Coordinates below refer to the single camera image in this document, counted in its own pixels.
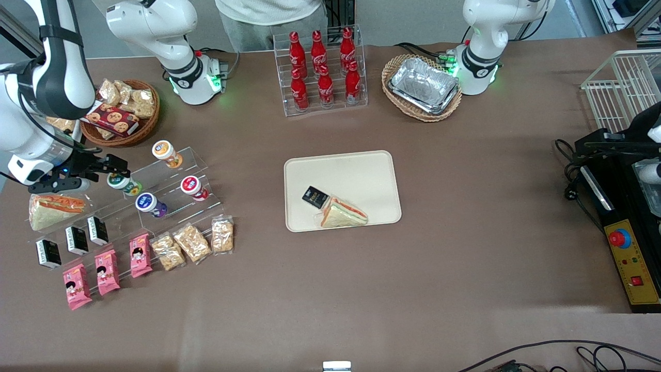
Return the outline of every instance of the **acrylic bottle rack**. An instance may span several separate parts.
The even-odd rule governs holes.
[[[97,286],[93,285],[97,282],[94,257],[114,249],[121,280],[131,272],[128,246],[129,241],[136,236],[149,234],[149,237],[153,238],[164,232],[174,232],[186,223],[191,223],[210,240],[211,218],[223,214],[223,205],[214,194],[206,177],[205,171],[208,166],[204,160],[190,147],[178,153],[183,158],[179,168],[172,169],[167,167],[165,162],[157,161],[131,172],[133,179],[142,184],[143,192],[153,193],[159,201],[168,206],[168,212],[164,217],[156,218],[149,213],[139,212],[134,204],[136,197],[111,189],[105,184],[105,179],[100,179],[94,189],[84,195],[90,207],[89,211],[86,209],[83,214],[37,232],[39,237],[29,243],[35,247],[37,241],[47,239],[58,245],[62,266],[52,269],[53,272],[62,273],[82,263],[87,271],[87,280],[93,294],[97,291]],[[190,195],[184,194],[179,189],[181,180],[189,175],[199,178],[202,186],[209,191],[209,196],[204,201],[194,201]],[[87,218],[90,216],[96,216],[106,224],[110,240],[108,244],[98,246],[89,240]],[[89,253],[78,256],[67,250],[65,229],[68,226],[75,226],[85,231]],[[152,254],[151,261],[155,267],[158,267],[158,257]]]
[[[299,41],[305,50],[305,61],[307,62],[307,77],[303,80],[307,88],[307,98],[309,108],[305,112],[299,112],[294,107],[292,95],[292,61],[289,57],[290,40],[289,34],[273,35],[273,46],[276,55],[276,67],[278,68],[278,81],[280,82],[280,92],[282,94],[282,104],[285,109],[285,116],[302,115],[314,113],[317,111],[333,111],[345,107],[366,106],[368,103],[368,85],[367,75],[365,73],[365,53],[363,50],[363,38],[360,28],[357,24],[349,25],[354,31],[354,45],[356,46],[356,62],[358,63],[358,73],[360,74],[360,96],[355,105],[346,102],[346,86],[344,76],[340,68],[340,44],[342,43],[342,30],[347,26],[330,27],[323,38],[325,40],[327,53],[327,65],[329,76],[332,79],[333,95],[335,104],[324,109],[319,100],[319,88],[315,72],[312,66],[312,56],[310,48],[312,47],[312,35],[299,34]]]

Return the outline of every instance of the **sandwich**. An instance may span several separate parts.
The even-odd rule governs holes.
[[[324,208],[324,219],[321,221],[321,227],[363,226],[367,223],[368,216],[362,210],[332,197]]]

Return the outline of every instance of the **gray pants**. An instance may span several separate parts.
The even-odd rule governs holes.
[[[235,21],[223,13],[220,13],[220,18],[223,21],[223,27],[229,36],[229,42],[232,43],[235,52],[272,50],[273,35],[289,34],[291,31],[298,32],[303,47],[309,48],[312,45],[312,32],[314,30],[321,30],[323,34],[326,34],[326,28],[328,28],[329,23],[324,4],[320,5],[314,13],[303,19],[275,24],[273,26],[257,26],[255,24]],[[310,45],[305,45],[307,39],[310,39]]]

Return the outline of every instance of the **brown tablecloth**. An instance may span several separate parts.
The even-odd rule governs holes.
[[[27,191],[8,184],[0,367],[320,371],[324,360],[347,359],[355,371],[454,371],[551,338],[658,354],[661,315],[628,314],[602,235],[563,199],[564,162],[553,151],[555,138],[590,130],[580,83],[634,47],[630,32],[511,43],[487,92],[437,124],[403,115],[381,91],[381,68],[399,48],[366,48],[367,107],[295,118],[283,115],[270,52],[243,55],[227,93],[199,107],[175,96],[154,58],[90,61],[95,81],[142,79],[163,102],[151,139],[112,153],[137,169],[153,161],[156,139],[192,146],[236,216],[236,252],[127,281],[71,312],[61,275],[39,267],[26,244]],[[284,163],[367,150],[393,155],[401,221],[289,232]],[[512,358],[578,367],[571,346],[503,360]]]

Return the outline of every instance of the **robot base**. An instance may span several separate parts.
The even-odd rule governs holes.
[[[459,86],[461,93],[465,95],[478,95],[486,91],[487,87],[493,81],[496,74],[497,66],[489,71],[489,69],[481,69],[473,73],[468,66],[465,65],[461,57],[466,45],[457,47],[457,78],[459,79]]]
[[[175,93],[189,105],[202,105],[207,103],[218,93],[225,91],[225,78],[227,77],[227,64],[219,63],[217,59],[200,56],[202,61],[202,74],[189,88],[175,85],[170,79]]]

